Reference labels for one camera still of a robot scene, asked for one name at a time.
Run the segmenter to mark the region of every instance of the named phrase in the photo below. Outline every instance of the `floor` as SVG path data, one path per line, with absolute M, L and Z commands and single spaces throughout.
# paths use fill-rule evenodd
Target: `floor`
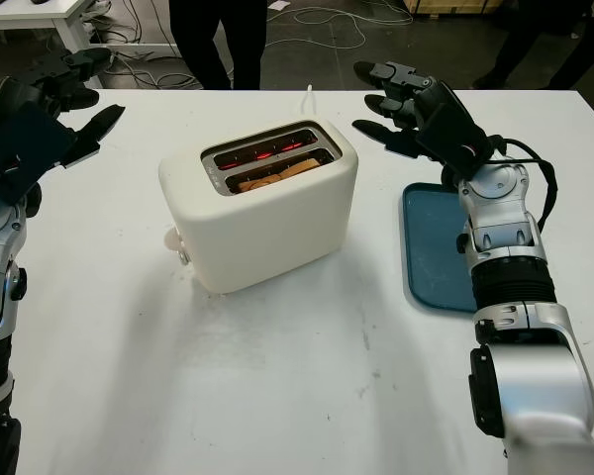
M 143 25 L 142 42 L 165 43 L 154 14 L 157 9 L 165 34 L 171 40 L 169 31 L 168 0 L 133 0 Z M 293 0 L 287 9 L 307 6 L 352 11 L 358 15 L 386 20 L 400 20 L 402 14 L 391 11 L 383 5 L 361 0 Z M 123 0 L 113 0 L 113 8 L 103 22 L 116 26 L 98 24 L 103 41 L 123 42 L 121 35 L 134 37 L 128 28 L 134 21 Z M 302 20 L 321 22 L 332 13 L 316 12 L 302 17 Z M 269 43 L 286 39 L 302 39 L 329 45 L 322 47 L 304 42 L 284 42 L 267 47 L 262 60 L 262 89 L 290 90 L 305 89 L 312 84 L 314 89 L 344 90 L 365 89 L 354 77 L 352 65 L 358 60 L 393 60 L 413 64 L 419 70 L 445 80 L 454 89 L 468 88 L 471 82 L 493 65 L 495 55 L 506 37 L 506 32 L 494 25 L 488 18 L 471 16 L 445 16 L 437 20 L 416 18 L 410 25 L 387 26 L 358 21 L 365 35 L 365 44 L 349 17 L 336 17 L 319 25 L 303 25 L 294 19 L 294 14 L 285 14 L 268 23 Z M 576 28 L 580 35 L 582 26 Z M 105 33 L 111 29 L 116 33 Z M 0 77 L 26 66 L 36 55 L 48 48 L 59 48 L 58 38 L 51 32 L 12 31 L 7 32 L 7 43 L 0 44 Z M 578 43 L 570 36 L 542 35 L 530 54 L 513 73 L 507 85 L 512 89 L 533 89 L 543 87 Z M 219 30 L 216 44 L 227 68 L 231 67 L 225 35 Z M 148 70 L 154 78 L 164 73 L 188 73 L 180 59 L 162 59 L 151 62 L 129 61 L 136 70 Z M 126 72 L 125 65 L 118 63 L 114 70 Z M 140 76 L 149 81 L 146 75 Z M 162 78 L 162 85 L 184 81 L 184 76 Z M 137 82 L 131 75 L 105 75 L 107 87 L 137 88 L 150 86 Z M 594 108 L 594 66 L 577 84 L 577 89 Z

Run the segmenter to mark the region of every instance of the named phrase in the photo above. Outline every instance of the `white desk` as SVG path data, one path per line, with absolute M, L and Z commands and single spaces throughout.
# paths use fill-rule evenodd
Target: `white desk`
M 554 162 L 546 252 L 594 381 L 594 113 L 573 92 L 459 95 L 487 133 Z M 221 296 L 165 249 L 156 167 L 302 94 L 102 91 L 96 110 L 119 103 L 124 117 L 98 156 L 42 180 L 18 258 L 18 473 L 505 473 L 501 441 L 473 422 L 470 316 L 423 308 L 404 285 L 398 201 L 440 168 L 355 131 L 353 119 L 374 119 L 362 96 L 316 93 L 360 157 L 344 248 Z M 94 112 L 63 120 L 78 128 Z M 538 215 L 545 187 L 532 176 Z
M 90 48 L 90 41 L 79 21 L 79 15 L 90 3 L 90 0 L 49 0 L 35 5 L 31 0 L 6 0 L 0 4 L 0 30 L 55 28 L 64 46 L 71 51 Z M 87 84 L 102 87 L 97 77 Z

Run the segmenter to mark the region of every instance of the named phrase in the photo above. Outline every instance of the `wooden crate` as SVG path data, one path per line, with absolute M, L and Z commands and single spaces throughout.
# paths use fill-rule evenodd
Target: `wooden crate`
M 405 0 L 413 15 L 493 13 L 503 0 Z

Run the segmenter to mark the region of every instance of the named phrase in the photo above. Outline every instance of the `cable on floor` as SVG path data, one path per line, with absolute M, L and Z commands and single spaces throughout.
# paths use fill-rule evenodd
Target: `cable on floor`
M 130 60 L 144 60 L 148 62 L 147 56 L 151 53 L 145 53 L 137 56 L 129 56 L 128 54 L 123 54 L 119 52 L 113 52 L 113 56 L 115 60 L 121 62 L 125 67 L 125 70 L 112 70 L 112 66 L 104 71 L 105 74 L 113 75 L 113 76 L 133 76 L 133 79 L 137 83 L 139 87 L 141 84 L 151 86 L 155 89 L 180 89 L 183 87 L 191 87 L 195 85 L 199 85 L 198 80 L 192 76 L 191 74 L 183 73 L 183 72 L 169 72 L 160 75 L 159 77 L 154 77 L 153 74 L 149 71 L 142 70 L 142 69 L 134 69 L 122 56 L 126 57 Z M 147 76 L 149 80 L 143 79 L 141 76 Z M 175 82 L 173 84 L 163 84 L 163 80 L 168 77 L 184 77 L 185 79 L 179 82 Z
M 111 35 L 116 35 L 118 37 L 122 37 L 124 39 L 124 41 L 122 42 L 123 45 L 130 44 L 130 43 L 138 43 L 139 40 L 140 40 L 141 32 L 138 30 L 138 27 L 133 27 L 132 25 L 123 25 L 121 23 L 106 22 L 106 21 L 101 20 L 99 18 L 91 18 L 86 23 L 91 23 L 92 26 L 95 28 L 95 34 L 100 39 L 100 43 L 101 44 L 108 43 L 107 40 L 105 42 L 104 41 L 101 41 L 101 34 L 102 33 L 111 34 Z M 102 25 L 102 26 L 107 27 L 107 28 L 99 28 L 99 25 Z M 128 37 L 126 37 L 125 34 L 122 34 L 121 32 L 117 32 L 117 31 L 113 30 L 113 28 L 130 30 L 133 33 L 133 35 L 134 35 L 134 39 L 133 40 L 130 40 Z
M 123 0 L 123 5 L 124 5 L 124 7 L 126 7 L 126 10 L 128 10 L 128 13 L 132 17 L 132 19 L 134 20 L 135 25 L 136 25 L 135 38 L 134 38 L 133 43 L 139 43 L 143 37 L 143 25 L 141 24 L 141 19 L 139 18 L 139 14 L 137 13 L 135 4 L 133 3 L 132 0 L 130 0 L 130 5 L 132 5 L 132 10 L 128 6 L 128 2 L 126 0 Z
M 295 8 L 292 10 L 285 10 L 285 11 L 278 13 L 277 15 L 274 15 L 266 20 L 266 23 L 270 23 L 279 17 L 282 17 L 284 15 L 288 15 L 288 14 L 292 13 L 292 14 L 294 14 L 293 20 L 297 23 L 302 24 L 302 25 L 324 25 L 327 23 L 331 23 L 334 18 L 347 17 L 352 20 L 352 22 L 354 24 L 354 29 L 360 36 L 360 42 L 356 45 L 340 47 L 337 45 L 327 45 L 325 43 L 315 42 L 314 40 L 307 40 L 304 38 L 287 38 L 287 39 L 277 40 L 275 42 L 267 43 L 266 47 L 267 48 L 272 47 L 273 45 L 278 45 L 280 43 L 295 42 L 295 43 L 309 43 L 311 45 L 317 45 L 319 47 L 330 48 L 330 49 L 357 49 L 357 48 L 360 48 L 363 45 L 365 45 L 365 43 L 367 42 L 367 37 L 365 36 L 365 33 L 358 25 L 357 20 L 360 20 L 360 21 L 363 21 L 366 23 L 375 24 L 375 25 L 384 25 L 384 26 L 392 26 L 392 27 L 402 27 L 402 26 L 411 25 L 413 23 L 414 17 L 405 9 L 391 5 L 387 0 L 381 0 L 381 2 L 382 3 L 364 1 L 363 3 L 368 4 L 368 5 L 375 5 L 375 6 L 387 8 L 387 9 L 389 9 L 393 12 L 396 12 L 398 14 L 403 14 L 406 18 L 387 20 L 387 19 L 380 19 L 380 18 L 363 17 L 363 16 L 357 15 L 355 13 L 346 12 L 344 10 L 338 10 L 336 8 L 303 7 L 303 8 Z M 313 13 L 313 12 L 326 12 L 326 13 L 332 13 L 332 15 L 330 15 L 329 17 L 327 17 L 321 21 L 306 21 L 306 20 L 301 19 L 302 16 L 307 15 L 309 13 Z
M 165 30 L 162 27 L 162 24 L 160 23 L 160 17 L 158 15 L 158 10 L 156 9 L 156 5 L 154 5 L 154 0 L 149 0 L 149 2 L 151 3 L 151 7 L 154 9 L 154 13 L 156 14 L 156 21 L 158 22 L 158 28 L 160 29 L 160 32 L 162 33 L 163 37 L 165 38 L 165 41 L 169 45 L 169 49 L 171 49 L 171 52 L 173 53 L 174 56 L 178 56 L 178 54 L 176 54 L 176 50 L 174 49 L 174 46 L 172 45 L 171 41 L 165 34 Z

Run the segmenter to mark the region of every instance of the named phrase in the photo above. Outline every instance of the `person's leg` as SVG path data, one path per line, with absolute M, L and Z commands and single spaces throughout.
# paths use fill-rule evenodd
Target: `person's leg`
M 495 67 L 473 82 L 473 89 L 499 89 L 524 59 L 542 32 L 543 6 L 541 0 L 520 0 L 519 15 L 508 38 L 502 45 Z
M 169 0 L 171 33 L 191 73 L 205 89 L 231 89 L 214 35 L 220 22 L 216 2 Z
M 594 18 L 587 24 L 581 43 L 574 49 L 547 89 L 569 89 L 594 64 Z
M 226 3 L 221 19 L 234 60 L 234 89 L 259 89 L 266 44 L 266 0 Z

